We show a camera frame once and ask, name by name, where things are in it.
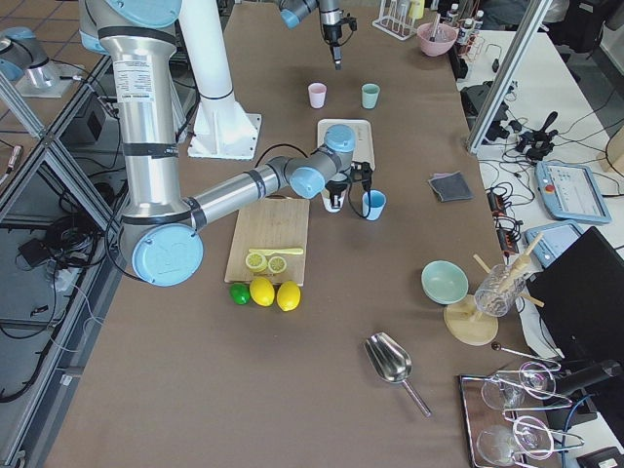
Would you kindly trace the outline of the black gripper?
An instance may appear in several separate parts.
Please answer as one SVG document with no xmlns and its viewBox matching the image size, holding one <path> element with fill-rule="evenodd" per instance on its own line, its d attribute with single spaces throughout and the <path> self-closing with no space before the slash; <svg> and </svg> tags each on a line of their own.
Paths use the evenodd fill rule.
<svg viewBox="0 0 624 468">
<path fill-rule="evenodd" d="M 331 46 L 331 56 L 336 70 L 342 67 L 342 52 L 339 45 L 344 25 L 348 25 L 354 32 L 357 29 L 357 19 L 350 14 L 323 13 L 323 38 L 326 44 Z"/>
<path fill-rule="evenodd" d="M 348 190 L 354 183 L 361 183 L 365 192 L 371 191 L 373 169 L 368 162 L 352 162 L 347 170 L 338 172 L 332 177 L 325 188 L 330 193 L 332 209 L 341 208 L 341 193 Z"/>
</svg>

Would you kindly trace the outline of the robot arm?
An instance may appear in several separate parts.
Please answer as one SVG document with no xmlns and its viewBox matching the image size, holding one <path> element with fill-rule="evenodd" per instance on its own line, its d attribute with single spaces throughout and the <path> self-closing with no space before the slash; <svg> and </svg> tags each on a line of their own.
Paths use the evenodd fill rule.
<svg viewBox="0 0 624 468">
<path fill-rule="evenodd" d="M 357 30 L 357 19 L 345 13 L 338 0 L 286 0 L 277 2 L 280 16 L 293 29 L 314 12 L 319 14 L 321 36 L 336 70 L 342 67 L 342 46 Z"/>
<path fill-rule="evenodd" d="M 276 157 L 194 196 L 178 180 L 170 60 L 186 47 L 200 98 L 191 152 L 249 159 L 260 118 L 235 98 L 219 12 L 213 1 L 83 1 L 83 45 L 107 55 L 129 184 L 120 250 L 137 276 L 158 287 L 186 281 L 204 254 L 200 230 L 283 187 L 310 199 L 350 168 L 355 133 L 327 129 L 304 158 Z"/>
</svg>

